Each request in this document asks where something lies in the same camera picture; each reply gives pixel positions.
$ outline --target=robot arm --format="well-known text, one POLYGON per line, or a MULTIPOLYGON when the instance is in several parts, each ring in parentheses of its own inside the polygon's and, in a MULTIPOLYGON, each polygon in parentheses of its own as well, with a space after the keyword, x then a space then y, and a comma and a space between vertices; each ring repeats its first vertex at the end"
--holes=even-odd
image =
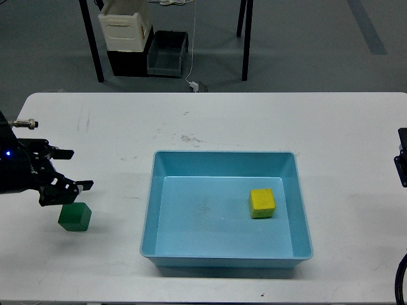
POLYGON ((69 205, 93 186, 92 180, 73 181, 52 166, 51 159, 69 160, 74 151, 50 146, 45 139, 18 139, 12 126, 34 129, 38 122, 7 121, 0 112, 0 194, 34 189, 41 206, 69 205))

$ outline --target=table surface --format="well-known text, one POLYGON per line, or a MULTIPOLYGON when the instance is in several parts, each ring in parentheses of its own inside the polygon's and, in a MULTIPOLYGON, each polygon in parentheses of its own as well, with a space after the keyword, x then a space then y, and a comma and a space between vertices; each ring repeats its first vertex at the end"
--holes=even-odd
POLYGON ((38 193, 0 196, 0 300, 394 302, 407 189, 393 157, 404 93, 37 93, 17 137, 73 149, 55 160, 93 214, 57 223, 38 193), (158 150, 292 151, 314 256, 294 269, 158 268, 139 252, 158 150))

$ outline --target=scuff mark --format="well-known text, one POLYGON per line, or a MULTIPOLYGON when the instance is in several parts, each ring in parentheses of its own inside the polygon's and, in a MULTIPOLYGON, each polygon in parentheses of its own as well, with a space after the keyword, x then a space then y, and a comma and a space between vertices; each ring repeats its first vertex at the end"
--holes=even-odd
POLYGON ((192 143, 192 144, 193 144, 194 142, 197 142, 197 143, 209 143, 209 144, 216 144, 216 145, 224 145, 224 146, 242 146, 242 145, 239 145, 239 144, 228 144, 228 143, 208 142, 208 141, 204 141, 204 140, 197 139, 196 137, 191 138, 191 137, 189 137, 189 136, 187 136, 187 135, 182 135, 182 136, 181 136, 181 140, 184 141, 185 143, 192 143))
POLYGON ((81 110, 79 111, 79 119, 78 119, 78 124, 76 125, 76 131, 79 132, 81 130, 81 128, 79 127, 80 123, 81 123, 81 118, 82 118, 82 110, 83 110, 83 105, 85 103, 82 103, 81 105, 81 110))
POLYGON ((89 123, 90 123, 90 111, 88 112, 88 120, 86 121, 86 133, 89 131, 89 123))
POLYGON ((186 142, 186 143, 190 143, 190 142, 198 142, 198 143, 206 142, 206 141, 198 140, 197 138, 190 138, 187 135, 182 135, 181 140, 186 142))

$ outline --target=black metal leg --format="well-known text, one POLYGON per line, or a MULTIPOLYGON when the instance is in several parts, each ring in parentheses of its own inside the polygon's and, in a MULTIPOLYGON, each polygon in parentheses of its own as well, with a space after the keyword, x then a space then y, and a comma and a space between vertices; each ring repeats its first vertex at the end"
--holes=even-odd
POLYGON ((242 36, 243 19, 244 19, 244 12, 246 11, 246 3, 247 3, 247 0, 240 1, 239 20, 237 22, 237 31, 236 31, 237 37, 242 36))
POLYGON ((81 6, 83 23, 85 24, 86 34, 88 35, 88 41, 90 51, 92 52, 93 64, 95 65, 97 80, 103 83, 104 76, 102 70, 102 64, 100 63, 99 52, 97 51, 95 34, 93 33, 92 22, 90 20, 88 3, 86 0, 79 0, 81 6))
POLYGON ((103 9, 103 0, 95 0, 97 7, 99 8, 99 11, 103 9))
POLYGON ((246 25, 244 32, 244 51, 243 51, 243 69, 242 81, 247 81, 247 72, 249 70, 250 38, 252 31, 253 0, 247 0, 246 25))

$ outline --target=light blue tray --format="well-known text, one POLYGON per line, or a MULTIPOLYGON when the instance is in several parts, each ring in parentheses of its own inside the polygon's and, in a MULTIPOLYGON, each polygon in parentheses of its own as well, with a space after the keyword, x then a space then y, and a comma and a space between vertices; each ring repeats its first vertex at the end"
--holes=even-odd
POLYGON ((312 246, 290 152, 158 151, 141 254, 157 266, 293 268, 312 246), (252 219, 251 189, 272 188, 252 219))

